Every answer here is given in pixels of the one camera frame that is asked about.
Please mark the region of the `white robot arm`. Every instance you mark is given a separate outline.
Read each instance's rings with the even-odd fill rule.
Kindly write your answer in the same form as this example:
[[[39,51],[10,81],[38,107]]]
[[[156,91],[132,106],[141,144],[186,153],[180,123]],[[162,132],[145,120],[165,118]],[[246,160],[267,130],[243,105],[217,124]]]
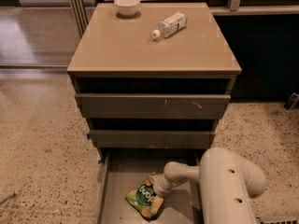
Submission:
[[[229,149],[213,147],[197,166],[170,161],[154,179],[153,190],[164,197],[189,180],[200,187],[205,224],[258,224],[251,200],[265,192],[266,177],[254,162]]]

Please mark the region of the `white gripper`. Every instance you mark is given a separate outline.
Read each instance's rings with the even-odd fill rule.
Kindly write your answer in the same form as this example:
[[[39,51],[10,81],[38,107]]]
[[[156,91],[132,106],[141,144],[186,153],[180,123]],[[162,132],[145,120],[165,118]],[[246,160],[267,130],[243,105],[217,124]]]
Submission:
[[[164,176],[164,174],[157,175],[153,180],[154,192],[162,197],[167,196],[172,189],[171,182]]]

